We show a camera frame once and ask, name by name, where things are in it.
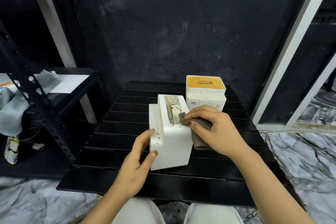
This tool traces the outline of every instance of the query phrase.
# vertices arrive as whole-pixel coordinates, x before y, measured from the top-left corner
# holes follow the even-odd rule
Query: white pants
[[[112,224],[165,224],[152,200],[131,198],[120,210]],[[192,203],[183,224],[243,224],[236,209],[231,206]]]

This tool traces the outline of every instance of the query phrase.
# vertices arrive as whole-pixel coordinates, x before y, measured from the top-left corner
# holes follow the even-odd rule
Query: gray towel
[[[48,72],[46,70],[38,74],[36,79],[46,94],[61,82],[55,72]],[[5,136],[17,136],[22,131],[21,119],[24,111],[28,109],[29,103],[19,90],[15,92],[11,101],[9,101],[9,95],[7,90],[0,95],[0,98],[2,98],[0,103],[4,105],[0,110],[0,133]]]
[[[205,120],[203,118],[192,118],[190,120],[185,120],[185,115],[185,112],[179,114],[180,123],[184,126],[189,126],[190,121],[195,121],[207,130],[210,130],[212,127],[212,123],[208,120]],[[206,142],[204,142],[203,139],[200,138],[199,135],[197,135],[193,130],[191,130],[191,139],[196,150],[212,150],[212,148]]]

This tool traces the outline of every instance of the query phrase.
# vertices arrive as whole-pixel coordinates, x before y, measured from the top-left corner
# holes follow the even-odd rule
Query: slatted tabletop
[[[231,87],[225,107],[243,139],[293,194],[292,186]],[[149,129],[149,104],[158,94],[185,95],[184,83],[128,82],[58,185],[59,190],[104,194],[113,183],[135,138]],[[146,149],[142,159],[148,154]],[[191,151],[189,164],[150,171],[138,196],[159,200],[255,206],[235,164],[213,150]]]

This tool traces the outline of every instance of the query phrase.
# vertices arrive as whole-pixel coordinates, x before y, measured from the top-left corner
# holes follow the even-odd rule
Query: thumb
[[[140,172],[144,172],[147,175],[147,173],[149,172],[149,169],[151,168],[157,154],[158,154],[157,151],[151,151],[147,155],[147,157],[145,158],[145,160],[143,161],[141,166],[138,168],[138,170],[140,170]]]
[[[195,121],[190,121],[189,126],[204,141],[206,141],[206,139],[210,136],[210,131],[205,129],[204,127],[202,127],[200,124],[198,124]]]

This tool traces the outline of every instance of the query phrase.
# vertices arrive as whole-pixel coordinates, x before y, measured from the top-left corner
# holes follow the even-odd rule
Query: person's left hand
[[[149,144],[154,129],[146,130],[138,136],[133,144],[132,151],[127,155],[120,171],[110,190],[114,190],[124,200],[128,201],[135,196],[145,183],[148,171],[150,170],[157,151],[148,154],[142,164],[140,164],[140,155]]]

